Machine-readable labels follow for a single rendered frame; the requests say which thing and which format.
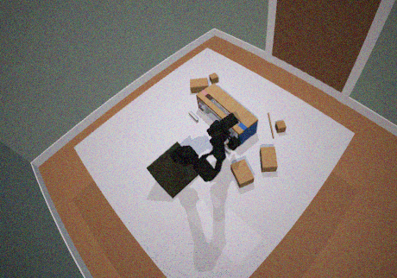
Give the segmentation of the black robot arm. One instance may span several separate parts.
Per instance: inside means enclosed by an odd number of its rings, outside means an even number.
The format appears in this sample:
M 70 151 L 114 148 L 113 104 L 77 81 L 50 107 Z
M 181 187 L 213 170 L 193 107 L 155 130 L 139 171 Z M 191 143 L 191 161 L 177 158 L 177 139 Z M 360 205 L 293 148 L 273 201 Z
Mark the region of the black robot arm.
M 227 117 L 214 123 L 207 129 L 208 135 L 211 136 L 210 143 L 212 145 L 212 151 L 209 154 L 202 155 L 199 158 L 198 154 L 190 145 L 177 147 L 170 152 L 173 162 L 179 162 L 182 167 L 192 164 L 194 170 L 205 182 L 214 180 L 223 166 L 223 161 L 227 157 L 224 142 L 227 141 L 231 133 L 229 129 L 238 123 L 236 116 L 230 113 Z M 213 155 L 217 159 L 215 168 L 206 159 L 210 155 Z

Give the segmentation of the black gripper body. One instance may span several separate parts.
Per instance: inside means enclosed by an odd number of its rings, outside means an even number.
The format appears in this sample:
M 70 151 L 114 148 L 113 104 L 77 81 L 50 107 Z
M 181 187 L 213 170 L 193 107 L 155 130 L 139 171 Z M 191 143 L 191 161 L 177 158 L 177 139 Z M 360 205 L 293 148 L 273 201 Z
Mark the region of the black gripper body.
M 219 122 L 218 120 L 215 120 L 213 123 Z M 227 138 L 229 140 L 229 144 L 228 147 L 232 150 L 236 149 L 241 142 L 234 136 L 229 135 L 229 137 Z

